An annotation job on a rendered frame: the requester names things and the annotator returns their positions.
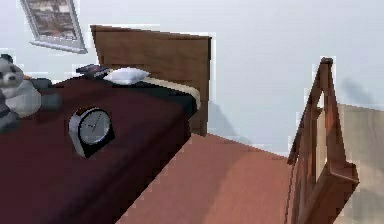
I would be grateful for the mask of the brown wooden chair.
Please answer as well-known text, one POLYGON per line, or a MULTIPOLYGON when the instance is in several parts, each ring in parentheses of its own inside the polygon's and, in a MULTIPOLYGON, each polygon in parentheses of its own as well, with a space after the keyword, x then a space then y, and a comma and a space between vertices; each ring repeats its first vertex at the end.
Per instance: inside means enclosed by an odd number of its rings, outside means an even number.
POLYGON ((332 65, 331 58, 320 60, 287 159, 291 173, 284 224, 333 224, 359 185, 356 165, 346 159, 332 65), (325 164, 317 171, 320 117, 325 126, 325 164))

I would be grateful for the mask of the grey white teddy bear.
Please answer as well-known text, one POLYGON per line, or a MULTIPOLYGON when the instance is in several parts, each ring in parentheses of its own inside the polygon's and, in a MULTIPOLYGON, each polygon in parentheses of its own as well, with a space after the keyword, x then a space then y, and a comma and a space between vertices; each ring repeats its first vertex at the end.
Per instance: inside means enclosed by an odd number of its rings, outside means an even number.
POLYGON ((42 110, 57 110, 60 94, 47 78, 30 78, 9 54, 0 54, 0 133, 18 126, 21 118, 42 110))

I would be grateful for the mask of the grey framed window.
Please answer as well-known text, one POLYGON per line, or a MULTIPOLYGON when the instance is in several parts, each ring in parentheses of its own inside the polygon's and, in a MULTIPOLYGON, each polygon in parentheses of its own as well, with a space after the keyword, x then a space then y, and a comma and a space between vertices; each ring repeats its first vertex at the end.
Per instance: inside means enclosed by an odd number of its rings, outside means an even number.
POLYGON ((20 0, 34 39, 32 45, 86 54, 73 0, 20 0))

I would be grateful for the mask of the dark book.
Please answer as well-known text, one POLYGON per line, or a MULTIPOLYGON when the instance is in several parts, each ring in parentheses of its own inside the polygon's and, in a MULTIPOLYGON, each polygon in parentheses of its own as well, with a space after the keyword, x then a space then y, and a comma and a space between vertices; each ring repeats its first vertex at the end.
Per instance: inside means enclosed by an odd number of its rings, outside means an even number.
POLYGON ((76 72, 88 79, 101 79, 110 72, 110 69, 97 64, 89 64, 77 68, 76 72))

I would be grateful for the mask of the dark red wooden bed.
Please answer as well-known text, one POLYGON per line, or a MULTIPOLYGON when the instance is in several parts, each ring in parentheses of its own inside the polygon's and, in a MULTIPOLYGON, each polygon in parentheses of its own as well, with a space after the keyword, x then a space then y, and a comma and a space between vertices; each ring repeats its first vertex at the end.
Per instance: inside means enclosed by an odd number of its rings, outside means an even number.
POLYGON ((56 86, 62 106, 41 110, 0 134, 0 224, 115 224, 192 134, 208 122, 211 39, 94 25, 101 65, 133 67, 170 90, 157 98, 84 76, 56 86), (115 138, 89 158, 76 153, 69 120, 105 110, 115 138))

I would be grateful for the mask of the white pillow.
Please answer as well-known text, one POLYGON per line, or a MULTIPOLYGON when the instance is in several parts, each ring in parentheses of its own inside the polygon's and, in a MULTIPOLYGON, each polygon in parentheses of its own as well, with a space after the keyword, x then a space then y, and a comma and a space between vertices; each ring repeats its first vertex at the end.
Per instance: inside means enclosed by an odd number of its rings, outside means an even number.
POLYGON ((119 85, 131 85, 135 84, 149 75, 149 72, 138 68, 120 68, 113 70, 104 77, 104 80, 119 85))

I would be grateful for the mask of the black silver alarm clock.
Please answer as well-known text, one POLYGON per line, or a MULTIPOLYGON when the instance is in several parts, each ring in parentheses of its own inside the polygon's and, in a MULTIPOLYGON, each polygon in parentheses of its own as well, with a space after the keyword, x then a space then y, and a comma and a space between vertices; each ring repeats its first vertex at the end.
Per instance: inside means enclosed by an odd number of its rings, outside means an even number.
POLYGON ((75 151, 84 158, 115 139, 111 117, 96 106, 78 109, 69 120, 68 133, 75 151))

